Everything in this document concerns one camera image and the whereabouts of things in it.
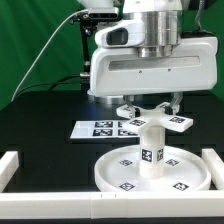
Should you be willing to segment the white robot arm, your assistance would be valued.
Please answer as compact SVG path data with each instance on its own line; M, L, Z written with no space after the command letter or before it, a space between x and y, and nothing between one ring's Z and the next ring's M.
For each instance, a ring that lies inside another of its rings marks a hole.
M198 30L182 35L182 11L191 0L77 0L98 23L90 89L94 96L172 93L165 111L176 114L185 91L209 90L217 82L218 39Z

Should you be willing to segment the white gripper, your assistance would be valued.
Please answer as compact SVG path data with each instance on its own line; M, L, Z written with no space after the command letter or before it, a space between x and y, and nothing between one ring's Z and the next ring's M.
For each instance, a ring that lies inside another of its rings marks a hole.
M179 112L184 91L209 90L217 82L215 37L186 38L168 57L140 58L135 48L97 49L91 62L90 89L97 96L126 95L135 117L133 95L175 92L169 104Z

